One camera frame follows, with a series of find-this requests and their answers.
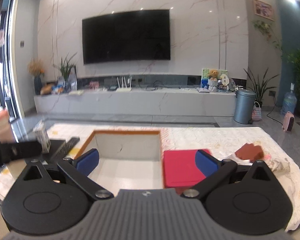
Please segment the brown cat-shaped sponge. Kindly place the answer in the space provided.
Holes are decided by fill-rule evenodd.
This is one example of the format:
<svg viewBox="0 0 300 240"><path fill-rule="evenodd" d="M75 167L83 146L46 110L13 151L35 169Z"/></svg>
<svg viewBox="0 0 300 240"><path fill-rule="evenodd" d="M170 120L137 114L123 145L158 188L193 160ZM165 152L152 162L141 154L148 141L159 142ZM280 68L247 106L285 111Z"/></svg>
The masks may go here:
<svg viewBox="0 0 300 240"><path fill-rule="evenodd" d="M264 152L260 145L246 143L235 152L235 156L241 160L249 160L253 163L256 160L262 160Z"/></svg>

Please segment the white cloth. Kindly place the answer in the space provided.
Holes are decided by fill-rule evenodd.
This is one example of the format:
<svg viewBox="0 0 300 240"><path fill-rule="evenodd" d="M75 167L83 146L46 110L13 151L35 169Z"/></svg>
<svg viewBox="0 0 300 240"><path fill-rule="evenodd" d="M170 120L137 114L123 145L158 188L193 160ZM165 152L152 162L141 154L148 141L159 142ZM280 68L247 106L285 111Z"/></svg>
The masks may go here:
<svg viewBox="0 0 300 240"><path fill-rule="evenodd" d="M253 161L239 159L234 153L225 157L238 163L239 165L252 165ZM289 173L290 163L287 159L266 159L263 160L273 173Z"/></svg>

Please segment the black remote control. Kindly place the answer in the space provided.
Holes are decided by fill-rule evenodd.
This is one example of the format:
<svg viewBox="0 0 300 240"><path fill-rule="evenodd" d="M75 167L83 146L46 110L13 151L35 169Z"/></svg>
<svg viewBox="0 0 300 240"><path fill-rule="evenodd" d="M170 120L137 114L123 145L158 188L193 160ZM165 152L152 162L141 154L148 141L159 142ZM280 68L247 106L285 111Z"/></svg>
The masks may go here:
<svg viewBox="0 0 300 240"><path fill-rule="evenodd" d="M79 137L71 137L68 141L59 146L55 152L53 152L50 161L52 163L56 163L59 160L64 159L79 141Z"/></svg>

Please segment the pink beige water bottle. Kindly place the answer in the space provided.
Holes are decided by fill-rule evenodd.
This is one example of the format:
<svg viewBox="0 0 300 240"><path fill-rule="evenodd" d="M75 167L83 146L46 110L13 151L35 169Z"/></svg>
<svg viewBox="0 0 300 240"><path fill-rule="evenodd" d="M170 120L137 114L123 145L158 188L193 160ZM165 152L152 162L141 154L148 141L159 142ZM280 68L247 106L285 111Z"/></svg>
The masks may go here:
<svg viewBox="0 0 300 240"><path fill-rule="evenodd" d="M0 142L15 142L10 115L6 108L0 106Z"/></svg>

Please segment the orange cardboard box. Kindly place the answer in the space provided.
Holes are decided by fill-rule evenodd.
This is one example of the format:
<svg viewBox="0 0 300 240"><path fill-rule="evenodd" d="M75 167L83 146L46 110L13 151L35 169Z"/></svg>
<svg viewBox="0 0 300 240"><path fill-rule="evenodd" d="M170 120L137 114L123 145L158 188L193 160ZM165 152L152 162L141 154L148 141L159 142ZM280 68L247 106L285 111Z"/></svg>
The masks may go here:
<svg viewBox="0 0 300 240"><path fill-rule="evenodd" d="M99 152L99 163L89 178L117 195L120 189L163 189L162 145L159 130L101 130L87 137L75 155Z"/></svg>

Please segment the blue metal trash bin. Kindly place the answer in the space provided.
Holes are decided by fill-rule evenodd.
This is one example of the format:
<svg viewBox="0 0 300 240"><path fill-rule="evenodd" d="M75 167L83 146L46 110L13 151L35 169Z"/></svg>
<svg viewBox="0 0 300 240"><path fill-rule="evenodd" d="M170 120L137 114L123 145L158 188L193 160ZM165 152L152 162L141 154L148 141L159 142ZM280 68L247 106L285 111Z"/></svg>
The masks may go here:
<svg viewBox="0 0 300 240"><path fill-rule="evenodd" d="M246 89L236 91L236 107L234 120L240 124L251 122L256 94Z"/></svg>

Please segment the teddy bear on stand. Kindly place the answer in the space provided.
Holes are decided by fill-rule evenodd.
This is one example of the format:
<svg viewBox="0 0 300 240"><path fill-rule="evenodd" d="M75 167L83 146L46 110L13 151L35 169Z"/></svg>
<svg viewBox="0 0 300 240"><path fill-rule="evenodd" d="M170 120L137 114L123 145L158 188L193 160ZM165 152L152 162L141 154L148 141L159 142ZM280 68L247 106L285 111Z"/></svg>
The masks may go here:
<svg viewBox="0 0 300 240"><path fill-rule="evenodd" d="M208 90L210 92L217 92L219 71L216 69L209 70Z"/></svg>

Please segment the pink space heater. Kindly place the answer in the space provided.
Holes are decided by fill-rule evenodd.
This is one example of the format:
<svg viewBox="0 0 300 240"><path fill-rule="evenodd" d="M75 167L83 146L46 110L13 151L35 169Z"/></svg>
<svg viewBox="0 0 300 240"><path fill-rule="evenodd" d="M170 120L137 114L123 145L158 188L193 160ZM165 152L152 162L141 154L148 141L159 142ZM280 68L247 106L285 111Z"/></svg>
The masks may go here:
<svg viewBox="0 0 300 240"><path fill-rule="evenodd" d="M285 114L285 117L283 119L282 128L285 132L291 132L294 126L295 117L294 114L290 111L288 111Z"/></svg>

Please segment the dried flowers in vase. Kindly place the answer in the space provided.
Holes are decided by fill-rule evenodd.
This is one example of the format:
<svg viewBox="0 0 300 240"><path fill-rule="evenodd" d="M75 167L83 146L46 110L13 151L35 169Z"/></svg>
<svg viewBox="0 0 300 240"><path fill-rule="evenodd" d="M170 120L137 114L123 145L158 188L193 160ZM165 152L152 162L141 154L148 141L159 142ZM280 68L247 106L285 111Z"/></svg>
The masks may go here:
<svg viewBox="0 0 300 240"><path fill-rule="evenodd" d="M40 95L43 87L42 77L44 76L43 62L40 59L32 59L27 65L29 73L33 76L34 91L36 95Z"/></svg>

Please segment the white wifi router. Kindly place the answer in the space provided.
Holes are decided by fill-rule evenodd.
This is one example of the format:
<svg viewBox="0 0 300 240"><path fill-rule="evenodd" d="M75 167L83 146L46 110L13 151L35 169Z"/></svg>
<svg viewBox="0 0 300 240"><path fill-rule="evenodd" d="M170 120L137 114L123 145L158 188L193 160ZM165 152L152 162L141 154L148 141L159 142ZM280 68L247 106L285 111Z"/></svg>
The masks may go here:
<svg viewBox="0 0 300 240"><path fill-rule="evenodd" d="M125 76L117 77L117 92L130 92L132 90L132 77L126 78Z"/></svg>

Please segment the potted snake plant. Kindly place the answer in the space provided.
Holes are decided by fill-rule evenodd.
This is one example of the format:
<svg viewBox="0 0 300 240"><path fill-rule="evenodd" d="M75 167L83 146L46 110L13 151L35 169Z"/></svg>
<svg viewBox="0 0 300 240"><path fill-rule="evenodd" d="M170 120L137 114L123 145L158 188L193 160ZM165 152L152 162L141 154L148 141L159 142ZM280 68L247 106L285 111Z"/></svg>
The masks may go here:
<svg viewBox="0 0 300 240"><path fill-rule="evenodd" d="M264 94L267 91L276 88L276 86L269 86L269 83L273 79L279 77L279 74L276 74L272 77L267 77L269 68L266 69L262 77L260 77L259 75L255 76L249 69L244 69L244 71L248 77L248 81L250 82L249 84L247 84L246 89L255 93L255 101L258 102L262 107Z"/></svg>

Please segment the green plant in vase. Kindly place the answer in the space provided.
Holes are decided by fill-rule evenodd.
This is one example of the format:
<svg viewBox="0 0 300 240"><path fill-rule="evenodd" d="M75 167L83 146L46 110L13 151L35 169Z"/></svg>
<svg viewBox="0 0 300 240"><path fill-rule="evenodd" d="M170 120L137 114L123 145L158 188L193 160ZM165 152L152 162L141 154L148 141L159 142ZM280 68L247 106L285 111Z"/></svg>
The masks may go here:
<svg viewBox="0 0 300 240"><path fill-rule="evenodd" d="M65 58L61 57L60 64L56 65L54 64L53 67L61 73L61 76L64 79L63 82L63 92L67 93L70 91L70 83L69 83L69 76L71 74L71 71L76 68L76 65L71 62L72 59L77 55L77 53L74 53L72 56L66 55Z"/></svg>

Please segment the hanging ivy vine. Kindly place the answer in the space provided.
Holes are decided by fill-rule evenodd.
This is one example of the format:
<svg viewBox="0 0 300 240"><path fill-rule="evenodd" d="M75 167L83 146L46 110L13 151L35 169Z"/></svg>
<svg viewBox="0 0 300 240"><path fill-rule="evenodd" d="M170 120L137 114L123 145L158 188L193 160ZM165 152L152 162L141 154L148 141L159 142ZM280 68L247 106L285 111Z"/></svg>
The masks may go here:
<svg viewBox="0 0 300 240"><path fill-rule="evenodd" d="M266 41L268 43L271 43L274 46L274 48L278 49L281 53L283 52L282 43L274 33L271 23L266 23L261 20L253 20L252 24L254 28L266 38Z"/></svg>

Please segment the wall mounted black television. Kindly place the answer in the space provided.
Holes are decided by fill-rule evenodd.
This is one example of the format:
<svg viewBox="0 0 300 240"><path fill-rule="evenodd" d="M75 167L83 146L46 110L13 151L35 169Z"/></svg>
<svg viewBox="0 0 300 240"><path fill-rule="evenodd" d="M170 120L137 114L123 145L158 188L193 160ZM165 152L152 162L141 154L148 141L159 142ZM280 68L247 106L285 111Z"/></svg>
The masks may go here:
<svg viewBox="0 0 300 240"><path fill-rule="evenodd" d="M82 20L83 63L170 60L170 11L139 10Z"/></svg>

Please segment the framed wall picture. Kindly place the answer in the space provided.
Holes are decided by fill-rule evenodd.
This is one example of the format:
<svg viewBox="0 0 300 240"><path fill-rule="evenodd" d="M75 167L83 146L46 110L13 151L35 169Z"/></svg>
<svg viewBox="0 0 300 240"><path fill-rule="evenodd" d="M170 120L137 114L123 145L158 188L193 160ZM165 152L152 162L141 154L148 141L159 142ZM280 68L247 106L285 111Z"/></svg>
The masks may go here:
<svg viewBox="0 0 300 240"><path fill-rule="evenodd" d="M266 2L263 2L261 0L254 0L254 13L257 16L274 21L274 9L270 4Z"/></svg>

